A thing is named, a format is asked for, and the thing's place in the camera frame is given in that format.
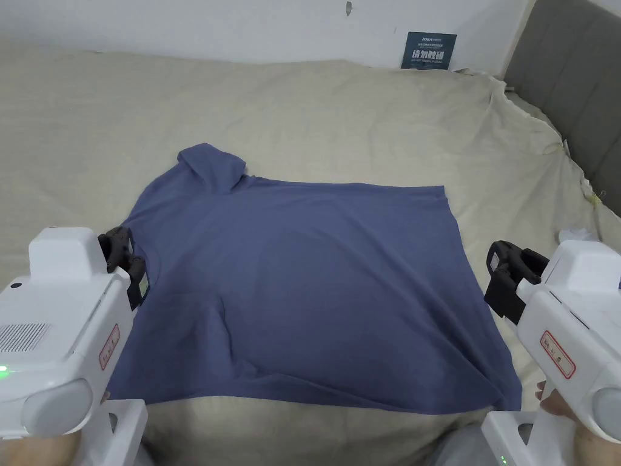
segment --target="headboard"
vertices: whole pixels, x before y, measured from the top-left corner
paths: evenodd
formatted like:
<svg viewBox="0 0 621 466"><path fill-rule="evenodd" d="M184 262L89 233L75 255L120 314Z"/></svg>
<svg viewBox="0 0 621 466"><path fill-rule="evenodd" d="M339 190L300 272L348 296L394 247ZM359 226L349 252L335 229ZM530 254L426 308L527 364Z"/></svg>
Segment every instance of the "headboard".
<svg viewBox="0 0 621 466"><path fill-rule="evenodd" d="M505 80L550 118L621 216L621 17L587 0L538 0Z"/></svg>

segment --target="human arm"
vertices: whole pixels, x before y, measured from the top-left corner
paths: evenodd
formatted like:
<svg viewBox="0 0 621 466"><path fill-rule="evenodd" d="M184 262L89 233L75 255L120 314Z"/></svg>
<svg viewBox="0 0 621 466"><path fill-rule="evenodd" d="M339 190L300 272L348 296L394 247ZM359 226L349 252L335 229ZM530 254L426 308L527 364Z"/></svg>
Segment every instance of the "human arm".
<svg viewBox="0 0 621 466"><path fill-rule="evenodd" d="M545 382L538 383L537 388L541 391L535 396L540 400ZM587 429L556 390L542 401L541 407L550 414L566 416L576 422L574 437L576 466L621 466L621 445L604 440Z"/></svg>

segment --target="t-shirt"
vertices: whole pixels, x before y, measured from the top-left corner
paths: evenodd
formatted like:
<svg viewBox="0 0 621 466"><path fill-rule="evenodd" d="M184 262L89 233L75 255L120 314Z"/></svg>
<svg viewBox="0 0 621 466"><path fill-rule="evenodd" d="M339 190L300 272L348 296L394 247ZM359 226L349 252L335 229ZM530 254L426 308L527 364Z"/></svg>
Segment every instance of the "t-shirt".
<svg viewBox="0 0 621 466"><path fill-rule="evenodd" d="M200 144L125 225L151 291L109 384L115 398L520 408L441 186L267 180Z"/></svg>

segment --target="bed sheet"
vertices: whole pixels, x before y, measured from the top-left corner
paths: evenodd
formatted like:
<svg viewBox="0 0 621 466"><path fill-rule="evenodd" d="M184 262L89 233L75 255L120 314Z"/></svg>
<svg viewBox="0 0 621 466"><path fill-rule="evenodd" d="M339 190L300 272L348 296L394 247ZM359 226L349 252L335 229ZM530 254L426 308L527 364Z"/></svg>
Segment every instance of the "bed sheet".
<svg viewBox="0 0 621 466"><path fill-rule="evenodd" d="M2 43L0 141L2 283L27 273L41 228L105 231L179 150L205 141L272 179L445 185L482 288L498 239L550 255L560 229L587 227L621 247L621 222L558 134L486 75ZM537 367L497 323L532 408ZM166 464L414 465L443 431L483 414L200 398L151 406L145 438Z"/></svg>

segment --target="white cloth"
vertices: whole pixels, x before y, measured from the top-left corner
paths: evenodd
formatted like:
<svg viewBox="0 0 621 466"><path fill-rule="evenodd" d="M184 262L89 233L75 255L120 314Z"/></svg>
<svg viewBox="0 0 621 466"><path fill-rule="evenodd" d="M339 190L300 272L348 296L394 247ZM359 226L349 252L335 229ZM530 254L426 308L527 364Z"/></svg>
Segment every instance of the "white cloth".
<svg viewBox="0 0 621 466"><path fill-rule="evenodd" d="M503 90L489 76L444 71L236 65L0 43L0 282L27 273L27 245L45 226L101 232L120 223L176 153L199 142L272 179L445 185L482 287L495 240L548 256L566 226L599 228L604 241L619 241L621 223L602 205L596 222L582 171L558 134ZM526 386L525 406L535 406L537 367L499 327ZM146 437L168 464L271 466L417 464L450 426L484 414L242 398L179 401L149 413Z"/></svg>

